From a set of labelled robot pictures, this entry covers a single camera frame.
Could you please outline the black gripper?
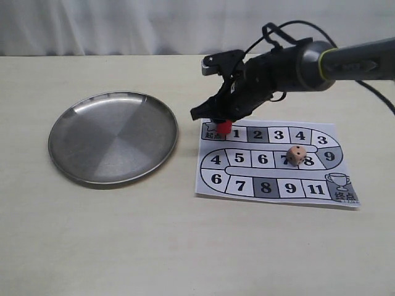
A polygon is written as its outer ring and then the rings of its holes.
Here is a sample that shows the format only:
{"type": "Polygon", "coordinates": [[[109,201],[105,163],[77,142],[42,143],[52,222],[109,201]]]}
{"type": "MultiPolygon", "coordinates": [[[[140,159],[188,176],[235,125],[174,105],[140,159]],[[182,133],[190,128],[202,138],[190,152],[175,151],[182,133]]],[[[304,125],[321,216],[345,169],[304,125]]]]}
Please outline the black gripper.
{"type": "Polygon", "coordinates": [[[249,59],[241,75],[214,98],[190,110],[193,121],[210,119],[213,123],[234,123],[249,116],[277,92],[273,67],[266,57],[249,59]]]}

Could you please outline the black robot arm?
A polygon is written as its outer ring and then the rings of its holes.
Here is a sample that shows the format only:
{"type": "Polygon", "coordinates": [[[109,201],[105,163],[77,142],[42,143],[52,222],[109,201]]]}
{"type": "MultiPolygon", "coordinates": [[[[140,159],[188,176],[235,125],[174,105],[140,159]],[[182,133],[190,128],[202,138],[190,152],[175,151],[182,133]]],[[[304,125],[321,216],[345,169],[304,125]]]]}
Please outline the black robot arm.
{"type": "Polygon", "coordinates": [[[325,91],[336,81],[394,79],[392,38],[343,48],[306,38],[291,47],[276,46],[247,62],[243,54],[237,49],[203,58],[203,75],[218,74],[223,84],[217,94],[191,109],[193,120],[238,121],[276,92],[325,91]]]}

